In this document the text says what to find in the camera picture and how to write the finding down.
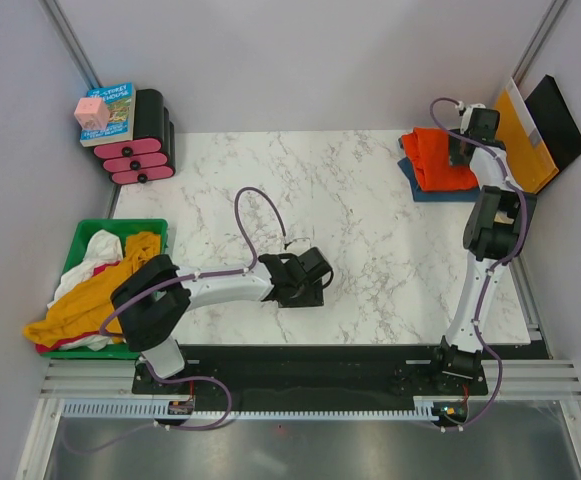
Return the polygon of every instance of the blue cloth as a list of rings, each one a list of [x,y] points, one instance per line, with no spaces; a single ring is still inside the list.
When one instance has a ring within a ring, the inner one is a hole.
[[[424,192],[417,183],[417,177],[414,175],[414,167],[408,157],[402,158],[397,162],[399,168],[410,182],[412,191],[412,200],[415,202],[471,202],[474,203],[479,197],[479,188],[472,190],[458,190],[456,192]]]

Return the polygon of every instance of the book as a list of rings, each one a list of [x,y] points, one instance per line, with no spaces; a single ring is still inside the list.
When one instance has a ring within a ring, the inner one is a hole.
[[[105,130],[82,130],[81,145],[96,147],[132,140],[136,90],[131,83],[90,90],[87,97],[101,97],[110,111]]]
[[[581,132],[554,77],[543,77],[526,98],[526,106],[559,169],[559,175],[581,155]]]

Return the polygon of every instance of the pink toy block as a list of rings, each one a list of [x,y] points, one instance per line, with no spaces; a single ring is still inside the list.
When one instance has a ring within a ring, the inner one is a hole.
[[[84,130],[104,130],[110,111],[101,97],[84,97],[79,100],[74,116]]]

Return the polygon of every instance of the pink drawer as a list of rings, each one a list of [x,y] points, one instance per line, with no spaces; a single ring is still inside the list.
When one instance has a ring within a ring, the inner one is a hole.
[[[111,173],[124,172],[127,170],[140,170],[142,168],[157,167],[168,163],[168,157],[163,153],[145,153],[132,157],[111,158],[103,162],[103,168]]]
[[[143,168],[141,170],[128,170],[125,172],[116,172],[110,175],[110,180],[119,185],[129,183],[146,183],[151,180],[170,178],[174,175],[174,168],[168,165],[159,167]]]
[[[94,154],[102,160],[116,157],[132,157],[144,153],[158,152],[162,143],[156,138],[140,138],[127,142],[108,143],[94,147]]]

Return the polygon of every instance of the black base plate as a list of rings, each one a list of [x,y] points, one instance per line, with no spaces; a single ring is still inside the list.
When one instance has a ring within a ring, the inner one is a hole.
[[[239,411],[410,410],[415,396],[463,397],[460,379],[431,374],[436,345],[424,346],[226,346],[182,347],[187,366],[180,376],[205,375],[224,382]],[[494,346],[503,359],[547,359],[542,341]],[[484,353],[484,360],[489,355]],[[160,385],[145,365],[137,366],[132,393],[187,395],[190,385]],[[471,395],[486,395],[486,382],[469,385]],[[223,410],[225,395],[209,383],[194,386],[198,411]]]

